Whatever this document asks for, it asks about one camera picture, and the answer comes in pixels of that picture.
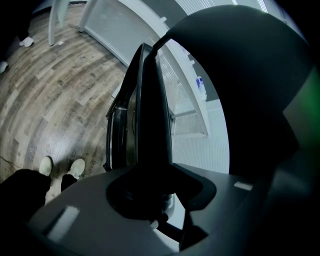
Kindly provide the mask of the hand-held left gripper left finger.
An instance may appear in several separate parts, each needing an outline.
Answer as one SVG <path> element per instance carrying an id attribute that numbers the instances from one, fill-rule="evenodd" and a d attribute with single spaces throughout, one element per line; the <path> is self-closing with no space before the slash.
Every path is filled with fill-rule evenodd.
<path id="1" fill-rule="evenodd" d="M 29 224 L 66 254 L 82 256 L 171 256 L 178 243 L 147 220 L 128 219 L 107 201 L 108 185 L 129 168 L 77 181 L 30 219 Z"/>

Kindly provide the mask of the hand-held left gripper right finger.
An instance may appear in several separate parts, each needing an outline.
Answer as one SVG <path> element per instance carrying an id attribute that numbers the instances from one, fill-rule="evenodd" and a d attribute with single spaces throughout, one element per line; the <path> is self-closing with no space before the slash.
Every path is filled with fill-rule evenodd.
<path id="1" fill-rule="evenodd" d="M 172 165 L 175 194 L 185 209 L 181 251 L 247 251 L 270 186 L 241 176 Z"/>

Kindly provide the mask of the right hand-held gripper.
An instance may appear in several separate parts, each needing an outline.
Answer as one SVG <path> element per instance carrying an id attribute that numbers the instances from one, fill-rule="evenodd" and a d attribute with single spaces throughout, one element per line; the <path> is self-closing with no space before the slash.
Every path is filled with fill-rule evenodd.
<path id="1" fill-rule="evenodd" d="M 315 235 L 320 229 L 320 70 L 313 67 L 285 106 L 268 116 L 276 157 L 259 231 L 263 235 Z"/>

